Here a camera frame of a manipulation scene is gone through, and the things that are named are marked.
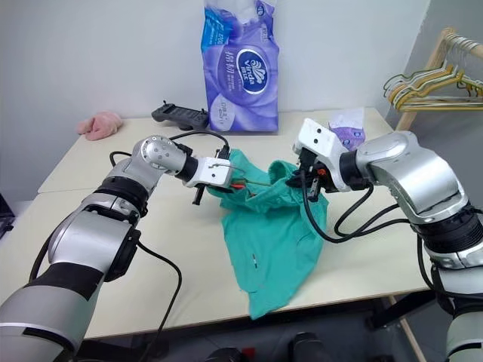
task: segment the black cable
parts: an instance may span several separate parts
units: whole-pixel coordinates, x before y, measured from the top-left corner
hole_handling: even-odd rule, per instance
[[[47,240],[44,242],[42,247],[40,248],[40,251],[37,254],[37,257],[35,258],[35,261],[33,262],[32,269],[30,270],[30,275],[29,275],[29,283],[34,281],[37,276],[38,276],[38,270],[40,269],[40,265],[42,264],[42,260],[45,258],[45,254],[47,254],[48,251],[48,245],[51,242],[52,235],[54,232],[52,232]]]
[[[325,234],[322,229],[320,229],[320,227],[318,226],[317,222],[314,219],[314,216],[312,215],[312,211],[310,210],[310,206],[309,206],[309,199],[307,197],[307,185],[306,185],[306,177],[305,177],[305,171],[304,170],[302,170],[300,172],[300,181],[302,183],[303,207],[304,207],[305,212],[307,214],[307,218],[309,219],[310,224],[317,231],[317,233],[322,238],[324,238],[327,241],[330,241],[331,243],[340,244],[340,243],[343,243],[344,241],[348,241],[352,238],[358,237],[370,224],[375,222],[377,219],[379,219],[384,214],[384,213],[382,213],[384,210],[377,213],[376,215],[372,216],[364,225],[360,226],[353,233],[348,234],[347,236],[344,236],[342,238],[332,238],[331,236]],[[374,231],[377,231],[377,230],[380,230],[380,229],[381,228],[376,226]]]
[[[172,261],[170,261],[168,258],[165,258],[164,256],[161,256],[161,255],[155,253],[154,251],[150,250],[148,247],[145,247],[143,244],[141,244],[140,241],[137,242],[137,246],[141,250],[148,253],[149,255],[154,256],[155,258],[158,258],[158,259],[162,260],[163,262],[166,262],[178,274],[178,285],[176,287],[176,290],[174,291],[174,294],[173,294],[173,297],[171,298],[171,301],[169,302],[168,309],[166,309],[165,316],[163,317],[163,320],[162,320],[161,324],[159,325],[158,331],[156,332],[156,336],[153,339],[153,341],[149,344],[149,346],[146,348],[146,350],[144,351],[141,358],[139,359],[139,362],[145,362],[147,360],[148,356],[149,356],[149,353],[151,352],[152,347],[156,344],[156,342],[159,338],[159,335],[161,334],[161,331],[162,331],[163,327],[165,326],[166,320],[168,319],[168,315],[169,315],[171,309],[173,308],[174,300],[176,299],[178,293],[180,292],[181,284],[183,283],[183,275],[181,274],[180,268],[178,268],[178,266],[176,264],[174,264]]]
[[[213,137],[219,138],[220,140],[224,141],[225,146],[229,147],[228,140],[225,137],[223,137],[222,135],[220,135],[218,133],[211,132],[210,130],[191,130],[190,132],[185,132],[185,133],[177,134],[176,136],[170,137],[170,140],[174,141],[174,140],[177,140],[179,138],[191,136],[192,134],[209,134]]]
[[[355,204],[353,204],[345,213],[342,214],[342,216],[337,220],[337,222],[335,223],[335,226],[334,226],[334,231],[337,235],[339,236],[347,236],[348,234],[344,233],[344,232],[341,232],[339,230],[339,227],[340,225],[345,221],[345,219],[357,208],[359,207],[362,202],[360,202],[361,200],[357,201]],[[388,212],[390,211],[393,211],[395,209],[399,208],[399,205],[397,204],[394,204],[394,205],[391,205],[389,207],[386,207],[385,209],[382,209],[379,213],[377,213],[376,215],[378,216],[377,218],[379,219],[380,217],[386,215]],[[364,230],[363,232],[360,232],[357,236],[365,236],[365,235],[369,235],[370,233],[373,233],[373,232],[376,232],[378,230],[381,230],[382,228],[385,228],[387,226],[391,226],[391,225],[394,225],[394,224],[399,224],[399,223],[404,223],[404,224],[408,224],[409,223],[409,220],[408,219],[394,219],[394,220],[390,220],[390,221],[387,221],[387,222],[383,222],[382,224],[380,225],[377,225],[377,226],[374,226],[373,228],[371,229],[367,229],[367,230]]]
[[[124,152],[124,151],[112,151],[110,154],[109,154],[109,160],[111,161],[111,165],[114,167],[115,166],[115,160],[114,160],[114,156],[116,155],[124,155],[124,156],[128,156],[128,157],[131,157],[132,154],[129,153],[129,152]]]
[[[428,277],[426,273],[426,269],[424,268],[424,259],[423,259],[423,239],[417,235],[417,264],[420,268],[421,277],[423,277],[424,282],[428,286],[429,289],[435,291],[438,294],[443,296],[449,296],[451,298],[462,298],[462,299],[475,299],[475,300],[483,300],[483,296],[475,296],[473,294],[462,294],[462,293],[453,293],[448,292],[447,290],[440,289],[436,287]]]

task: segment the pink cloth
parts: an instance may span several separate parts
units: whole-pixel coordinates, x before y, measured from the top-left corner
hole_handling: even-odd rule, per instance
[[[123,120],[114,112],[99,112],[95,116],[79,122],[77,133],[85,134],[85,138],[90,141],[101,140],[116,133],[123,123]]]

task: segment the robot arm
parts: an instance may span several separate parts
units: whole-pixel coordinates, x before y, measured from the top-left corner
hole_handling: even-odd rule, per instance
[[[387,186],[424,241],[432,287],[454,321],[451,362],[483,360],[483,225],[446,161],[407,131],[393,132],[348,152],[337,136],[307,118],[294,143],[307,188],[317,195]]]
[[[223,157],[229,150],[223,148]],[[136,225],[165,173],[187,187],[227,189],[224,158],[195,158],[163,136],[139,141],[49,237],[50,266],[0,307],[0,351],[5,361],[69,360],[84,338],[103,282],[128,270],[137,249]]]

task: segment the remote control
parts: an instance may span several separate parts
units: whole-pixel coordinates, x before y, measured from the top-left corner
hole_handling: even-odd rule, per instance
[[[202,109],[196,111],[194,109],[178,107],[173,103],[166,103],[156,109],[151,116],[157,122],[163,122],[165,120],[174,121],[178,123],[178,127],[181,130],[202,130],[208,126],[208,113]]]

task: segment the purple tissue pack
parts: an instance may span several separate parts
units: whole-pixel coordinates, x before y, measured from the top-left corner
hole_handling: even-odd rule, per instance
[[[236,12],[220,7],[221,2],[205,2],[202,36],[210,127],[218,131],[277,131],[274,7],[262,1],[245,0],[243,5],[242,0],[231,0],[232,8],[243,9]]]

